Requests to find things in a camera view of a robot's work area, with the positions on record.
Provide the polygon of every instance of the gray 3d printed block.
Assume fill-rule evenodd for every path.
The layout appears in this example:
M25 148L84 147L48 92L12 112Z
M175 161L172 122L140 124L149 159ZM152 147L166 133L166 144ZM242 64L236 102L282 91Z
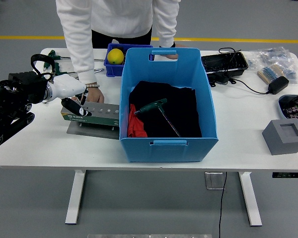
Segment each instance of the gray 3d printed block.
M298 152L298 120L271 120L262 132L272 155Z

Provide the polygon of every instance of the green box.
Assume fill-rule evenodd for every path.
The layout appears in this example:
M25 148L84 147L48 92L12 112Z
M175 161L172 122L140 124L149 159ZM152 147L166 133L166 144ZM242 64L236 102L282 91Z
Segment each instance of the green box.
M83 108L92 113L92 116L77 116L66 108L62 108L61 114L65 120L73 120L84 123L119 126L119 105L85 102Z

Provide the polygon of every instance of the blue small bin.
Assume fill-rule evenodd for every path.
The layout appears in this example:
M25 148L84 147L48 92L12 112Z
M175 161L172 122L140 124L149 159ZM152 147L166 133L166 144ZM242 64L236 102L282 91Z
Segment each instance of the blue small bin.
M107 60L108 53L114 48L122 48L123 52L126 52L130 48L152 48L151 45L128 45L128 44L113 44L110 43L107 48L106 58L104 61L104 66L106 67L106 76L107 77L115 77L122 76L124 63L123 64L110 64Z
M178 60L152 61L150 55L178 54ZM196 90L202 138L128 138L129 94L141 81L169 83ZM132 48L122 74L119 139L129 162L199 162L218 141L210 85L194 48Z

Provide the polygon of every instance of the table leg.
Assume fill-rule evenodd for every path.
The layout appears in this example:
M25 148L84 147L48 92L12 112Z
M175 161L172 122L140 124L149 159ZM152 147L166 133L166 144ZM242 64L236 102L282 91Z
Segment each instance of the table leg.
M83 191L85 173L86 173L85 170L84 171L75 170L75 177L74 177L65 224L75 225L77 223L79 204L80 204L81 193Z
M262 226L250 174L251 172L239 172L249 223L251 226Z

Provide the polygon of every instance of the robotic arm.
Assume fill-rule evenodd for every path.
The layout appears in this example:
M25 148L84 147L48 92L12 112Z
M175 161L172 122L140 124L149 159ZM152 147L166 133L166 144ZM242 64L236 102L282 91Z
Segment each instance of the robotic arm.
M48 62L52 73L41 73L35 61ZM54 60L46 55L33 55L31 65L36 71L10 73L0 82L0 145L34 120L32 104L62 99L62 105L78 116L91 116L80 104L70 99L77 96L84 104L88 94L86 85L68 74L56 75Z

